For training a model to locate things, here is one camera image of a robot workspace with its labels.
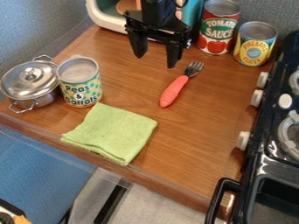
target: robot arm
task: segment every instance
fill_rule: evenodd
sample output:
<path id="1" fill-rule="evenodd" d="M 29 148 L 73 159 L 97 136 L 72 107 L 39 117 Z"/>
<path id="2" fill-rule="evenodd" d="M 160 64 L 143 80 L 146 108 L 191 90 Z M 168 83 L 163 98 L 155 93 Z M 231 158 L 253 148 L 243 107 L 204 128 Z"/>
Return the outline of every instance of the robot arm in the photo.
<path id="1" fill-rule="evenodd" d="M 166 44 L 168 68 L 173 68 L 182 58 L 184 48 L 189 48 L 191 27 L 176 17 L 174 1 L 142 0 L 142 10 L 124 13 L 126 31 L 136 57 L 141 58 L 148 51 L 148 39 L 154 39 Z"/>

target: wooden countertop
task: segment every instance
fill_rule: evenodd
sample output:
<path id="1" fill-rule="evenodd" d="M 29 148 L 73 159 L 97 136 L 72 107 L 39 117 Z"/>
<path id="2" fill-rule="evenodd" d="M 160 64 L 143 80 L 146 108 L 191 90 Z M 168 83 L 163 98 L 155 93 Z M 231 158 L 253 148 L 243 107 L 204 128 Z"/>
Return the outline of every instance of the wooden countertop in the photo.
<path id="1" fill-rule="evenodd" d="M 269 66 L 242 66 L 231 53 L 209 56 L 194 46 L 184 51 L 175 68 L 167 69 L 165 45 L 150 42 L 149 51 L 138 59 L 126 35 L 97 26 L 54 61 L 59 64 L 74 54 L 99 62 L 103 103 L 159 122 L 130 165 L 61 143 L 61 134 L 73 130 L 89 111 L 68 107 L 62 97 L 21 115 L 7 109 L 6 99 L 0 102 L 0 123 L 202 211 L 220 178 L 240 178 L 243 153 L 235 148 L 236 139 L 254 123 L 257 110 L 249 106 L 251 95 L 259 73 Z M 192 60 L 205 62 L 204 70 L 172 106 L 160 108 L 161 93 Z"/>

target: toy stove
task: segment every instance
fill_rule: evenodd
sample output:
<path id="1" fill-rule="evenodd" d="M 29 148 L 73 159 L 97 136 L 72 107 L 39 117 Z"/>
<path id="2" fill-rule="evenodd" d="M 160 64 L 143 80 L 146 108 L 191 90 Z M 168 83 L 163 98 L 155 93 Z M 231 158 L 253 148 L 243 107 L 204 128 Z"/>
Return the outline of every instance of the toy stove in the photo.
<path id="1" fill-rule="evenodd" d="M 257 86 L 256 124 L 237 143 L 245 151 L 242 180 L 219 181 L 205 223 L 214 223 L 226 191 L 236 193 L 229 223 L 299 223 L 299 31 L 285 38 Z"/>

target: can label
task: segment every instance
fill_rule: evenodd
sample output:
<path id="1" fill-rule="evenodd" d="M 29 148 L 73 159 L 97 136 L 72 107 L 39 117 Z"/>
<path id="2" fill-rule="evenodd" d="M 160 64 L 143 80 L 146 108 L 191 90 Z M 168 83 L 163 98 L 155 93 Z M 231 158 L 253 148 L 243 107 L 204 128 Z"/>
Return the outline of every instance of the can label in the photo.
<path id="1" fill-rule="evenodd" d="M 261 66 L 269 59 L 275 45 L 275 40 L 276 38 L 266 41 L 254 40 L 238 34 L 233 56 L 243 65 L 250 67 Z"/>
<path id="2" fill-rule="evenodd" d="M 198 47 L 210 54 L 227 53 L 233 38 L 233 31 L 238 23 L 238 17 L 217 17 L 205 10 L 201 23 Z"/>
<path id="3" fill-rule="evenodd" d="M 66 103 L 75 108 L 91 107 L 102 97 L 99 74 L 96 74 L 91 80 L 81 83 L 69 83 L 61 80 L 60 87 Z"/>

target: oven door handle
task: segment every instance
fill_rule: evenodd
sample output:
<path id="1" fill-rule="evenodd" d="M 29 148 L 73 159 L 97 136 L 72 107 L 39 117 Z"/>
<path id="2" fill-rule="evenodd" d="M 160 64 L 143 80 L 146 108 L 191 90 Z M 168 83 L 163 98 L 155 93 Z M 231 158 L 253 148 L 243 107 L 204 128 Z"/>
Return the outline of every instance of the oven door handle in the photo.
<path id="1" fill-rule="evenodd" d="M 224 193 L 227 191 L 239 193 L 240 183 L 229 178 L 222 178 L 219 180 L 214 195 L 212 196 L 212 201 L 209 210 L 205 217 L 205 224 L 215 223 L 220 203 L 222 201 Z"/>

